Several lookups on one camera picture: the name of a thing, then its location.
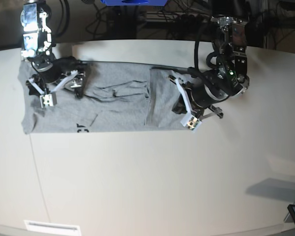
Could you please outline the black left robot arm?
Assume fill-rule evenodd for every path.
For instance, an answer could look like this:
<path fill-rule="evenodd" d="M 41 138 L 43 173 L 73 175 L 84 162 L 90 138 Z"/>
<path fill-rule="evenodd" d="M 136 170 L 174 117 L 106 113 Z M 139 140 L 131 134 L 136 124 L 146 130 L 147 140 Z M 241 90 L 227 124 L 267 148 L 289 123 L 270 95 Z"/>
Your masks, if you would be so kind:
<path fill-rule="evenodd" d="M 244 0 L 211 0 L 211 13 L 197 32 L 194 44 L 194 66 L 187 69 L 199 83 L 182 84 L 190 104 L 180 96 L 172 111 L 202 120 L 205 110 L 223 118 L 216 104 L 244 93 L 250 85 L 247 75 L 247 40 L 245 26 L 249 22 L 248 7 Z M 207 71 L 199 69 L 199 46 L 202 35 L 210 34 L 213 52 L 206 57 Z"/>

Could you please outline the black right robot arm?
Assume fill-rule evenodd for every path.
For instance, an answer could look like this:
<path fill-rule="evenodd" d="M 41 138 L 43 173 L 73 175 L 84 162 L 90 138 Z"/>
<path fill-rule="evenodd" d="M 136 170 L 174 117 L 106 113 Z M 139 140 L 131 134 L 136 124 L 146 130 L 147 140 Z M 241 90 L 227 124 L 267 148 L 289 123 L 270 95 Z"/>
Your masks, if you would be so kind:
<path fill-rule="evenodd" d="M 43 104 L 50 104 L 56 91 L 65 88 L 79 99 L 87 80 L 87 64 L 73 56 L 56 58 L 56 46 L 48 21 L 52 15 L 44 0 L 28 0 L 20 15 L 23 27 L 22 58 L 30 64 L 34 74 L 26 81 L 30 95 L 39 96 Z"/>

